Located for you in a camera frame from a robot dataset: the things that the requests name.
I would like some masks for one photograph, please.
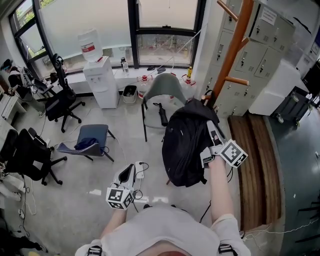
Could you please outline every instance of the power strip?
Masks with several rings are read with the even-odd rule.
[[[143,166],[143,164],[142,164],[142,162],[141,161],[137,161],[137,162],[135,162],[135,177],[137,178],[137,179],[143,179],[144,177],[145,177],[145,174],[144,174],[144,166]]]

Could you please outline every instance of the large plastic water bottle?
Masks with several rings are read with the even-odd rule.
[[[78,35],[83,57],[88,62],[97,62],[103,53],[98,31],[94,28]]]

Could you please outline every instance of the paper notice on locker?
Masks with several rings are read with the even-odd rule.
[[[264,7],[262,10],[262,14],[261,14],[260,19],[264,20],[265,22],[268,22],[269,24],[274,26],[276,19],[277,19],[277,16],[278,15],[274,11],[270,10],[267,7]]]

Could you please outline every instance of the floor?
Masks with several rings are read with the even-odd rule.
[[[285,230],[290,231],[310,222],[315,211],[298,212],[311,207],[320,192],[320,165],[315,152],[320,153],[320,114],[316,109],[301,119],[300,127],[290,122],[279,124],[270,118],[279,157],[285,188]],[[295,243],[295,241],[320,234],[320,221],[283,237],[281,256],[295,256],[320,248],[320,238]]]
[[[79,106],[74,114],[82,119],[81,125],[108,124],[109,129],[119,139],[107,139],[110,156],[115,160],[112,163],[106,157],[96,157],[91,162],[83,156],[67,155],[68,160],[55,165],[52,169],[58,179],[63,181],[60,186],[48,177],[48,185],[43,186],[40,181],[31,183],[26,178],[26,185],[33,188],[32,193],[26,194],[27,211],[25,228],[30,232],[30,239],[47,247],[49,254],[60,254],[61,256],[74,255],[75,251],[82,245],[90,243],[99,238],[102,230],[111,218],[113,210],[106,203],[107,187],[114,178],[115,172],[122,169],[127,163],[142,161],[149,164],[145,171],[141,190],[148,197],[149,204],[175,204],[179,208],[187,210],[195,220],[199,221],[210,201],[210,184],[198,183],[192,187],[175,187],[166,185],[168,177],[165,173],[162,160],[162,138],[164,130],[147,129],[148,142],[145,142],[142,125],[141,103],[126,105],[120,98],[117,109],[100,109],[94,97],[84,97],[86,106]],[[50,139],[50,145],[57,148],[62,141],[76,140],[79,134],[77,120],[68,118],[65,133],[61,133],[62,119],[58,122],[39,119],[38,113],[29,108],[16,122],[18,131],[23,128],[33,127],[39,134],[42,129],[42,137]],[[220,120],[220,127],[227,138],[230,138],[230,130],[226,119]],[[70,147],[74,142],[66,142]],[[65,156],[63,153],[55,152],[53,159]],[[240,192],[238,173],[234,171],[233,178],[229,183],[235,217],[240,220]],[[102,191],[101,195],[91,194],[93,190]],[[5,218],[14,230],[19,229],[21,219],[18,209],[23,202],[6,201]],[[138,210],[143,208],[142,203],[136,203]],[[131,219],[136,213],[130,206],[127,219]],[[257,230],[282,232],[284,230],[284,218],[270,226],[261,226]],[[211,217],[207,213],[202,223],[210,226]],[[277,234],[265,232],[253,232],[256,237],[249,236],[245,244],[254,256],[278,255],[282,237]]]

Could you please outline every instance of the person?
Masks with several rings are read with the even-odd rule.
[[[16,66],[12,66],[13,61],[7,59],[1,66],[0,70],[4,70],[9,75],[10,91],[9,95],[13,96],[15,92],[19,94],[22,101],[26,102],[29,106],[33,107],[39,112],[39,116],[42,118],[45,114],[45,105],[42,102],[38,102],[33,97],[33,93],[29,87],[25,76],[22,74],[22,69]]]
[[[115,209],[100,239],[75,256],[250,256],[234,217],[225,165],[220,156],[209,163],[211,228],[171,206],[147,205],[127,222],[127,212]]]

